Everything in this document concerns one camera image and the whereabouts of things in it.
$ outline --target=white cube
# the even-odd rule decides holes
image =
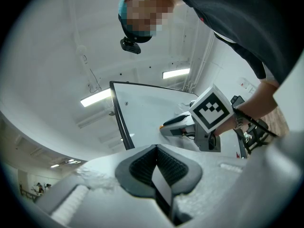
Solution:
[[[189,112],[207,133],[233,115],[230,101],[215,85],[197,98]]]

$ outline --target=black frame edge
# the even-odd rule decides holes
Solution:
[[[166,88],[166,87],[161,87],[161,86],[145,85],[145,84],[130,83],[130,82],[110,81],[110,88],[111,88],[111,83],[112,83],[112,84],[125,84],[125,85],[148,86],[148,87],[154,87],[154,88],[176,90],[176,91],[184,92],[184,93],[187,93],[187,94],[193,94],[193,95],[196,95],[196,96],[198,97],[198,95],[195,94],[195,93],[185,92],[185,91],[182,91],[182,90],[179,90],[179,89],[171,89],[171,88]]]
[[[120,109],[117,97],[116,97],[114,83],[116,83],[116,82],[115,81],[110,81],[110,89],[111,89],[112,101],[113,101],[114,112],[115,112],[115,117],[116,117],[116,120],[117,120],[118,128],[119,128],[120,134],[123,138],[123,143],[124,143],[125,149],[126,150],[134,149],[135,146],[134,146],[133,141],[130,137],[127,126],[124,122],[123,114],[122,114],[122,111]]]
[[[238,145],[239,145],[239,151],[240,151],[240,156],[241,158],[244,157],[244,159],[247,159],[247,154],[246,154],[246,149],[243,143],[243,140],[239,139],[237,136],[237,140],[238,140]]]

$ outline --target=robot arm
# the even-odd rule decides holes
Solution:
[[[213,85],[196,101],[190,103],[189,111],[160,126],[160,132],[165,136],[193,136],[194,140],[199,134],[199,141],[201,142],[203,139],[209,145],[209,150],[213,150],[217,145],[213,132],[232,114],[230,101]]]

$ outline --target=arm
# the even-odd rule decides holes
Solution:
[[[279,84],[275,80],[261,80],[260,85],[254,92],[252,97],[248,101],[240,104],[237,108],[254,119],[258,119],[262,116],[267,115],[277,107],[277,104],[273,98],[273,94],[278,87]],[[244,119],[243,124],[245,125],[247,123],[248,121]],[[235,127],[235,118],[234,116],[231,116],[227,121],[225,121],[221,126],[219,126],[215,130],[214,134],[218,136],[221,133],[233,129]]]

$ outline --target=ceiling light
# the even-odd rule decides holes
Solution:
[[[69,164],[78,164],[80,163],[80,161],[72,161],[72,162],[69,162]]]
[[[188,74],[190,72],[190,68],[185,68],[185,69],[179,69],[179,70],[174,70],[174,71],[169,71],[169,72],[163,72],[162,73],[162,78],[171,78],[179,75],[184,75]]]
[[[103,90],[101,92],[98,92],[97,94],[91,95],[83,100],[80,101],[80,103],[84,106],[87,107],[88,105],[91,105],[93,103],[96,103],[98,101],[101,101],[103,99],[106,99],[111,96],[111,89],[108,88],[106,90]]]

